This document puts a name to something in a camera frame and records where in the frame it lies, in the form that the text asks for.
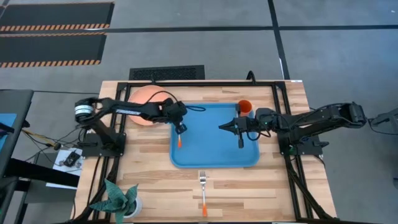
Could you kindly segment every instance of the white pot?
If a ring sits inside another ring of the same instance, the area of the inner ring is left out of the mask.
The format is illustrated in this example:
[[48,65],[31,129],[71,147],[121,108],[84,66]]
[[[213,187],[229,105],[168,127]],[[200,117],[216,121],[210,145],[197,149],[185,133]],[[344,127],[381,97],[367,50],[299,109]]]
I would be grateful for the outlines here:
[[125,215],[124,218],[131,218],[131,217],[136,217],[142,210],[142,200],[140,197],[137,196],[136,198],[136,209],[133,213],[130,215]]

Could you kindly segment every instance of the gray floor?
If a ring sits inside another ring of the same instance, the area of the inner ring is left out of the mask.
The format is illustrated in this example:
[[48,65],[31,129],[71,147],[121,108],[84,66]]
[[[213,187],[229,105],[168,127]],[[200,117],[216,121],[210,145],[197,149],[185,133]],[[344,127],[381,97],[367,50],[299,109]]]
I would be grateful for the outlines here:
[[[10,4],[17,2],[73,1]],[[398,24],[394,0],[277,0],[275,8],[280,26]],[[271,25],[267,1],[118,0],[111,23],[113,28],[258,25]],[[290,77],[304,81],[312,107],[355,101],[372,117],[398,106],[398,30],[282,31],[281,36]],[[248,70],[257,79],[282,79],[273,31],[110,34],[101,65],[1,69],[0,88],[98,92],[103,80],[125,80],[132,67],[200,64],[207,79],[244,78]],[[87,96],[35,93],[31,130],[65,135],[73,129],[74,102]],[[366,126],[335,130],[322,140],[331,143],[325,162],[338,216],[396,223],[392,177],[398,176],[398,138]],[[22,136],[13,156],[25,159],[36,150]],[[13,221],[20,196],[13,198],[5,223]],[[62,222],[71,209],[72,201],[29,205],[24,223]]]

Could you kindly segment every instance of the potted plant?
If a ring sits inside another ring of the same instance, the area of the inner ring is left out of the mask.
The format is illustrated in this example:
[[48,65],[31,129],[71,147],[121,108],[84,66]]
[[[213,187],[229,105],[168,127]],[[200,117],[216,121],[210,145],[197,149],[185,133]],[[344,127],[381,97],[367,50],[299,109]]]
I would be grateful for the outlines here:
[[137,187],[131,187],[126,194],[114,183],[105,179],[106,191],[109,199],[90,205],[90,208],[115,213],[116,223],[122,224],[123,218],[131,218],[138,215],[142,209],[142,201],[137,197]]

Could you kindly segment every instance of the wooden table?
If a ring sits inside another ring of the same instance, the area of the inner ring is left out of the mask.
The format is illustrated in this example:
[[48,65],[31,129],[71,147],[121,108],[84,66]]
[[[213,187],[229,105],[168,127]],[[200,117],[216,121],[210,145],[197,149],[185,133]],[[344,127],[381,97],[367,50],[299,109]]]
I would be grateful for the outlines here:
[[[285,83],[292,113],[308,111],[303,83],[291,81],[285,81]],[[103,82],[99,97],[114,98],[116,86],[116,81]],[[254,110],[258,107],[275,109],[272,91],[268,86],[190,86],[166,87],[165,89],[186,103],[227,103],[245,99],[253,104]],[[282,100],[280,100],[280,105],[284,111]],[[110,119],[111,116],[107,115],[103,121],[109,124]],[[170,125],[139,126],[127,118],[125,132],[127,134],[126,150],[120,160],[116,183],[124,191],[139,184],[138,196],[144,202],[139,216],[125,222],[295,220],[285,162],[279,153],[275,133],[272,133],[271,138],[259,139],[261,155],[254,167],[206,169],[208,217],[203,218],[198,170],[178,169],[170,161]],[[322,163],[313,156],[302,156],[302,160],[309,191],[327,213],[335,216],[335,208]],[[97,158],[84,161],[76,192],[77,215],[86,207],[96,161]],[[92,195],[98,188],[101,163],[102,160],[98,166]],[[301,214],[305,217],[302,195],[298,189],[297,192]]]

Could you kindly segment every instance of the silver fork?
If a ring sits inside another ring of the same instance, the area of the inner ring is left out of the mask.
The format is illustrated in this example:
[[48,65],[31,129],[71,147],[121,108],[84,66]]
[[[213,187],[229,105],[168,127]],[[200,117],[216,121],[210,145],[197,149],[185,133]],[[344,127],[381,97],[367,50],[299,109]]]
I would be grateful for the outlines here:
[[203,195],[202,213],[203,213],[203,217],[207,217],[206,195],[205,195],[205,185],[206,185],[206,173],[205,173],[205,171],[200,171],[199,180],[200,180],[201,191],[202,191],[202,195]]

